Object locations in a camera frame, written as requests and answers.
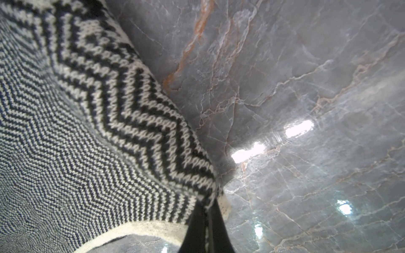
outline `zigzag pattern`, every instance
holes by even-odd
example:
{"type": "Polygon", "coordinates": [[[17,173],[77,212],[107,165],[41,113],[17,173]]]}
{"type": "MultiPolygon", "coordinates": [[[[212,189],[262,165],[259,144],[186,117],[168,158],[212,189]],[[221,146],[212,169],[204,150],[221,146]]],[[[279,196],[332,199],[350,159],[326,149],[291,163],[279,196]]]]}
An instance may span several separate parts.
{"type": "Polygon", "coordinates": [[[195,197],[209,207],[220,194],[100,2],[0,2],[0,84],[4,252],[73,252],[130,221],[185,224],[195,197]]]}
{"type": "Polygon", "coordinates": [[[113,148],[211,205],[219,189],[207,153],[100,2],[56,1],[37,10],[10,0],[3,9],[35,31],[60,87],[113,148]]]}

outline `chevron knit fabric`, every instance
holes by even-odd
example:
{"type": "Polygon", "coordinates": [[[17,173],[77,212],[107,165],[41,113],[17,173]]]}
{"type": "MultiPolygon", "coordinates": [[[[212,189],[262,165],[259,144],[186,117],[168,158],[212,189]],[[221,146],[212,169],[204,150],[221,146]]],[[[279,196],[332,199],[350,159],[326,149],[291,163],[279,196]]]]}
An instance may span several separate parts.
{"type": "Polygon", "coordinates": [[[0,252],[179,243],[222,196],[196,135],[97,0],[0,0],[0,252]]]}

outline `polished stone floor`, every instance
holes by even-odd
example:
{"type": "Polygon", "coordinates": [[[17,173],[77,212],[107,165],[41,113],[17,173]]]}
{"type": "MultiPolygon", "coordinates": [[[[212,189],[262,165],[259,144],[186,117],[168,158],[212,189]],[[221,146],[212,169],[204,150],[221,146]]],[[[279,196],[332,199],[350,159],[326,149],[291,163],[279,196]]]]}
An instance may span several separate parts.
{"type": "Polygon", "coordinates": [[[236,252],[405,252],[405,1],[107,3],[208,150],[236,252]]]}

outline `marble floor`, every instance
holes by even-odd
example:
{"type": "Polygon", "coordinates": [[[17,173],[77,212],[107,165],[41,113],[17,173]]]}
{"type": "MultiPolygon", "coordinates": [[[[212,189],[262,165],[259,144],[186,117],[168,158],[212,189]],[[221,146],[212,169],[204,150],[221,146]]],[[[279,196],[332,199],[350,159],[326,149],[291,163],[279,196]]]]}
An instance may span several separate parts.
{"type": "Polygon", "coordinates": [[[236,252],[405,252],[405,1],[107,4],[207,149],[236,252]]]}

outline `herringbone fabric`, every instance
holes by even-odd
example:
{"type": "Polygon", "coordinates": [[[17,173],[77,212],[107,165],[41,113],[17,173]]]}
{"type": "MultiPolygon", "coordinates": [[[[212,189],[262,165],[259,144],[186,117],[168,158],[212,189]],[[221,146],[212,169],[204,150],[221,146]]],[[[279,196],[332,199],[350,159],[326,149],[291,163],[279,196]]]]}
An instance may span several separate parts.
{"type": "Polygon", "coordinates": [[[1,0],[0,84],[0,252],[85,252],[134,231],[180,240],[195,201],[220,194],[99,1],[1,0]]]}

